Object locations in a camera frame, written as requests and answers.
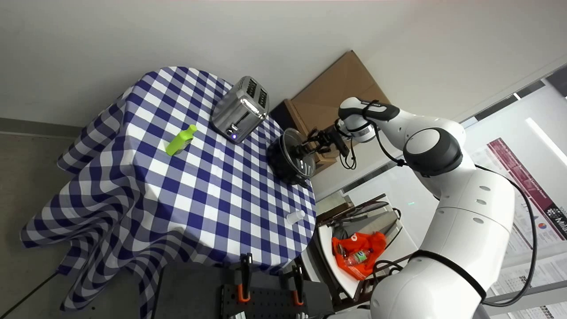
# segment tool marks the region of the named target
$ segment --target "silver toaster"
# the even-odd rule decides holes
[[[265,91],[244,76],[212,106],[212,126],[230,142],[240,144],[267,117],[267,103]]]

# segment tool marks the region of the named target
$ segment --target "tablecloth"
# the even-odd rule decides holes
[[[281,133],[263,121],[240,145],[210,124],[228,92],[221,78],[191,69],[146,73],[100,112],[58,160],[72,174],[22,229],[24,246],[70,239],[58,271],[77,271],[63,308],[81,308],[120,270],[137,278],[139,317],[150,317],[159,271],[171,259],[237,262],[251,254],[277,270],[304,250],[313,193],[276,181],[265,149]],[[198,131],[175,156],[164,147]]]

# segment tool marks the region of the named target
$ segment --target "orange object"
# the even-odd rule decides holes
[[[292,291],[292,294],[293,294],[293,303],[295,303],[295,307],[302,307],[302,300],[299,298],[299,293],[297,293],[297,291]]]
[[[345,239],[332,238],[331,245],[338,268],[355,280],[364,280],[373,273],[375,259],[386,250],[386,236],[355,232]]]
[[[251,300],[249,293],[247,293],[247,296],[244,294],[244,285],[242,284],[237,285],[235,298],[237,298],[238,303],[247,303]]]

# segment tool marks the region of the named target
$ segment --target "green toy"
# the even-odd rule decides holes
[[[196,133],[196,126],[191,124],[184,131],[178,131],[178,135],[173,137],[173,140],[166,145],[164,153],[168,156],[173,156],[180,153],[187,144],[191,144],[192,137]]]

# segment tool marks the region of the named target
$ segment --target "brown cardboard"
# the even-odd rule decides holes
[[[311,130],[331,126],[336,121],[339,103],[348,96],[389,103],[352,50],[338,57],[300,92],[285,101],[285,108],[297,131],[306,137]],[[316,172],[320,172],[336,161],[336,151],[315,156],[315,161]]]

